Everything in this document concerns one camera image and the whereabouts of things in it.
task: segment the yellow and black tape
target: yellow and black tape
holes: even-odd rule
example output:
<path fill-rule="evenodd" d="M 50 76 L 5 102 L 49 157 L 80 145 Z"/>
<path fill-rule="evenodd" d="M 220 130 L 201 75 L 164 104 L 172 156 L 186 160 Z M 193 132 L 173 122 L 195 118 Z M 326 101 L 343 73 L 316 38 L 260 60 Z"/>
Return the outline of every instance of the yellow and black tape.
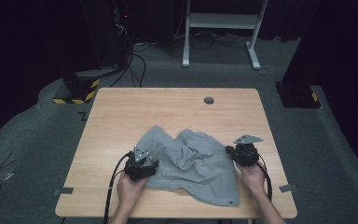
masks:
<path fill-rule="evenodd" d="M 315 92 L 312 92 L 312 99 L 314 102 L 318 102 L 318 96 L 316 95 Z"/>
<path fill-rule="evenodd" d="M 95 94 L 95 91 L 97 89 L 98 84 L 100 83 L 100 79 L 96 79 L 92 81 L 92 83 L 89 85 L 87 90 L 82 90 L 85 92 L 85 96 L 81 98 L 54 98 L 54 103 L 59 105 L 65 105 L 65 104 L 87 104 L 91 101 L 92 97 Z"/>

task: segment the black speaker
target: black speaker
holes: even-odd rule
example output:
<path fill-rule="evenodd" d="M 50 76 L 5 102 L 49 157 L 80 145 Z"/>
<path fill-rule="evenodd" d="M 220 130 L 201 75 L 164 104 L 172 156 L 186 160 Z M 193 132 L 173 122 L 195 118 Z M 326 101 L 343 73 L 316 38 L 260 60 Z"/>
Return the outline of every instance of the black speaker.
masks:
<path fill-rule="evenodd" d="M 123 65 L 108 1 L 48 0 L 43 4 L 53 39 L 74 72 Z"/>
<path fill-rule="evenodd" d="M 172 44 L 175 32 L 174 17 L 176 12 L 181 13 L 181 8 L 174 11 L 173 0 L 130 0 L 128 2 L 128 16 L 136 37 Z"/>

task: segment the controller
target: controller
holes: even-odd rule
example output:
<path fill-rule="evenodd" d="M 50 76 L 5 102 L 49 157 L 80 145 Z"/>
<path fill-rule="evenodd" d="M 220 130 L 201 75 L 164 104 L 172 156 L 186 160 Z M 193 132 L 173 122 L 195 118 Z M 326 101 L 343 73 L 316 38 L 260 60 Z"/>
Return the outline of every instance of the controller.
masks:
<path fill-rule="evenodd" d="M 227 146 L 226 152 L 240 166 L 253 166 L 258 162 L 257 148 L 252 143 L 237 144 L 235 147 Z"/>
<path fill-rule="evenodd" d="M 267 167 L 263 168 L 262 165 L 257 163 L 261 156 L 257 153 L 257 148 L 255 148 L 255 145 L 253 144 L 254 142 L 260 141 L 263 141 L 263 139 L 246 134 L 234 141 L 234 143 L 237 144 L 235 147 L 226 146 L 226 152 L 231 156 L 232 160 L 234 160 L 241 167 L 253 166 L 255 164 L 260 167 L 267 179 L 267 196 L 270 200 L 272 200 L 271 179 L 267 173 Z"/>
<path fill-rule="evenodd" d="M 144 166 L 146 157 L 143 157 L 143 152 L 137 155 L 136 148 L 129 153 L 129 159 L 126 161 L 124 172 L 130 177 L 133 182 L 138 182 L 140 179 L 155 175 L 158 168 L 158 161 L 155 161 L 150 166 Z"/>

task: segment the hand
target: hand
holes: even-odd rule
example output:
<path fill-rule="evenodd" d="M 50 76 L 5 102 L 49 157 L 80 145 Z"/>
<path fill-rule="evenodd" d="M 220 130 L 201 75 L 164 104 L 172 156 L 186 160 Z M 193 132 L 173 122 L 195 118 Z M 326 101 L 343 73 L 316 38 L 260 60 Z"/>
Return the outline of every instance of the hand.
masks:
<path fill-rule="evenodd" d="M 260 169 L 260 167 L 258 167 L 256 164 L 249 167 L 242 167 L 237 163 L 236 165 L 241 171 L 243 183 L 252 193 L 259 193 L 260 191 L 264 191 L 264 181 L 266 177 L 264 176 L 264 173 Z"/>
<path fill-rule="evenodd" d="M 131 210 L 141 196 L 147 180 L 148 178 L 143 178 L 138 182 L 133 182 L 128 175 L 122 172 L 117 183 L 119 205 Z"/>
<path fill-rule="evenodd" d="M 119 204 L 115 214 L 109 221 L 111 224 L 125 224 L 129 218 L 130 212 L 142 194 L 142 189 L 147 183 L 148 178 L 133 182 L 124 172 L 120 174 L 117 183 L 117 193 Z"/>

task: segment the human hand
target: human hand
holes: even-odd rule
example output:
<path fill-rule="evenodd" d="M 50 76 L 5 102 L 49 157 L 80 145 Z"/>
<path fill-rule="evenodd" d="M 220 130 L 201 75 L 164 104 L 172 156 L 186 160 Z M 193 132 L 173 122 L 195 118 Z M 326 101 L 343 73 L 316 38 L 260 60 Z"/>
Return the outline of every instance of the human hand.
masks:
<path fill-rule="evenodd" d="M 266 169 L 266 166 L 259 163 L 263 169 Z M 252 193 L 260 193 L 264 192 L 264 181 L 266 177 L 264 176 L 264 172 L 258 167 L 257 164 L 249 167 L 242 167 L 237 164 L 238 169 L 241 171 L 242 181 L 245 186 L 252 192 Z"/>
<path fill-rule="evenodd" d="M 122 172 L 117 183 L 119 206 L 122 206 L 123 209 L 131 210 L 141 196 L 147 180 L 148 178 L 143 178 L 138 182 L 133 182 L 128 175 Z"/>

